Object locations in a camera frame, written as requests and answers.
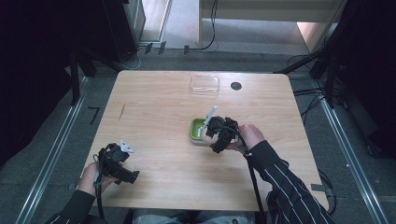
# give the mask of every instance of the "black hole on table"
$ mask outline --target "black hole on table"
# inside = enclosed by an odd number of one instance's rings
[[[235,91],[239,91],[241,90],[242,85],[239,82],[233,82],[231,83],[231,89],[235,90]]]

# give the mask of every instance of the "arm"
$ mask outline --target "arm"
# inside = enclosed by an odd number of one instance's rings
[[[259,129],[254,125],[242,125],[239,131],[250,148],[254,169],[273,186],[267,204],[274,223],[334,223],[303,181],[289,170],[289,164],[278,157]],[[228,148],[241,151],[235,144]]]
[[[95,200],[95,187],[93,185],[93,180],[96,172],[97,168],[95,163],[89,164],[84,169],[78,187],[67,205],[61,213],[53,215],[46,223],[75,224],[84,222],[91,210],[93,201]],[[114,177],[105,177],[102,184],[102,191],[116,180],[117,179]]]

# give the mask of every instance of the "black curtain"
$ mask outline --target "black curtain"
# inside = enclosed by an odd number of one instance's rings
[[[59,9],[51,1],[0,2],[0,164],[31,142],[70,89]]]
[[[334,51],[344,66],[339,78],[378,126],[368,139],[396,157],[396,1],[349,1],[347,6],[357,4]]]

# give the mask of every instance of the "black sleeve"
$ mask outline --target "black sleeve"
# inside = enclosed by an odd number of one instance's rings
[[[76,190],[61,213],[52,216],[46,223],[83,223],[91,210],[95,197],[81,190]]]
[[[303,181],[262,141],[250,150],[253,167],[272,184],[267,204],[273,223],[334,223]]]

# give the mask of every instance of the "clear plastic container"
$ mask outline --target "clear plastic container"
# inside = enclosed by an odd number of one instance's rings
[[[191,78],[191,91],[196,94],[219,94],[219,78],[208,76],[194,76]]]

